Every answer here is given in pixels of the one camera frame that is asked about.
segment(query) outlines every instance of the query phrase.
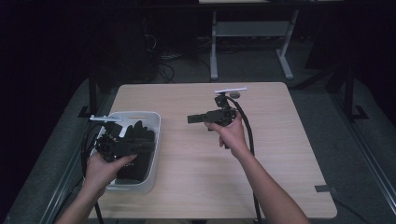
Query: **hand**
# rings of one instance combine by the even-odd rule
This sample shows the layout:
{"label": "hand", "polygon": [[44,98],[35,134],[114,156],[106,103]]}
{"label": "hand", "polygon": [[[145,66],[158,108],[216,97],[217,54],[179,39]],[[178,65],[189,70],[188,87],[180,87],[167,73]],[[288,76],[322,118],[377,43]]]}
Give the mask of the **hand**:
{"label": "hand", "polygon": [[81,191],[87,190],[90,193],[95,193],[95,196],[99,198],[105,193],[106,186],[116,178],[117,171],[135,157],[136,155],[125,156],[116,161],[107,162],[100,153],[92,154],[88,161],[87,173]]}
{"label": "hand", "polygon": [[222,147],[225,144],[230,147],[237,159],[242,153],[248,151],[242,117],[239,112],[236,113],[235,120],[226,127],[209,122],[205,122],[205,126],[219,134],[219,146]]}

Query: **plastic container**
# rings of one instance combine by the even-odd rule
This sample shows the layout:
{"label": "plastic container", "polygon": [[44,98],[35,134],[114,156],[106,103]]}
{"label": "plastic container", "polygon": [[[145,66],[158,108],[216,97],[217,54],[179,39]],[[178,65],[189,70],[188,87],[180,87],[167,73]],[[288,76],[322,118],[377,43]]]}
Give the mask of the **plastic container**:
{"label": "plastic container", "polygon": [[[140,183],[122,183],[117,184],[117,179],[113,180],[106,189],[109,190],[129,190],[134,193],[147,193],[154,187],[155,175],[157,171],[157,163],[160,156],[160,143],[161,143],[161,117],[159,114],[151,111],[122,111],[115,112],[109,115],[109,117],[116,117],[122,119],[121,122],[116,122],[122,126],[120,137],[125,135],[126,129],[130,125],[135,125],[139,120],[142,120],[143,126],[148,127],[148,130],[152,130],[155,133],[155,149],[151,153],[148,165],[148,171],[146,172],[145,178]],[[105,128],[102,128],[98,134],[98,138],[105,133]]]}

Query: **wooden table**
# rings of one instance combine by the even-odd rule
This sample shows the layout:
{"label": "wooden table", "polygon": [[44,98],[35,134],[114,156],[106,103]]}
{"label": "wooden table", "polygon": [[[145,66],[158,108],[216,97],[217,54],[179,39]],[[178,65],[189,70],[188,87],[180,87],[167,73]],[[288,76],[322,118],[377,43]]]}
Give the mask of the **wooden table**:
{"label": "wooden table", "polygon": [[214,90],[245,86],[237,102],[249,119],[257,159],[308,217],[335,217],[330,193],[316,192],[326,183],[283,83],[120,87],[111,112],[155,111],[163,137],[154,188],[144,195],[107,191],[99,201],[103,217],[255,218],[252,190],[237,159],[203,123],[187,123],[188,115],[218,109]]}

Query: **person's left hand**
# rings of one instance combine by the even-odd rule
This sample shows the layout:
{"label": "person's left hand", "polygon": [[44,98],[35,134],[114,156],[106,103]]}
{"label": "person's left hand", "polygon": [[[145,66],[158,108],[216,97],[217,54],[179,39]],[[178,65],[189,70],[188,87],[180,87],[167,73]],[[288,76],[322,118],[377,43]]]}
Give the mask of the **person's left hand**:
{"label": "person's left hand", "polygon": [[116,161],[107,162],[100,153],[93,153],[88,161],[87,173],[81,191],[86,190],[89,193],[94,193],[99,198],[105,193],[106,186],[116,178],[117,171],[135,157],[136,155],[125,156]]}

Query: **dark floor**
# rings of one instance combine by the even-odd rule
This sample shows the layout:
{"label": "dark floor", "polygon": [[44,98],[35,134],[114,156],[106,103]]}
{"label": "dark floor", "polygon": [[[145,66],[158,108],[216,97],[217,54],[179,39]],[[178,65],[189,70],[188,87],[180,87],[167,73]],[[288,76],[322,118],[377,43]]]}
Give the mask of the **dark floor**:
{"label": "dark floor", "polygon": [[[311,43],[297,41],[290,45],[287,54],[295,78],[286,80],[275,54],[280,42],[263,40],[255,49],[220,52],[218,82],[278,81],[292,87],[319,72],[304,69]],[[169,82],[172,85],[174,82],[209,81],[208,52],[194,59],[179,58],[164,64],[166,66],[161,66],[160,70],[164,69],[166,73],[157,75],[151,83]],[[325,77],[303,90],[290,91],[338,209],[337,217],[312,220],[312,223],[396,223],[395,211],[391,210],[370,162],[364,157],[361,143],[352,132],[355,127],[360,130],[365,145],[375,155],[392,186],[396,186],[395,127],[376,105],[370,91],[357,80],[354,103],[362,106],[368,119],[356,120],[351,128],[338,106],[343,99],[343,89],[336,94],[327,93],[328,80],[329,77]],[[116,93],[117,88],[113,88],[98,94],[98,115],[108,114]],[[81,179],[79,162],[76,162],[79,144],[90,126],[86,118],[78,118],[78,113],[88,104],[88,82],[85,81],[69,102],[5,223],[51,223],[73,201]],[[141,222],[143,220],[106,221]]]}

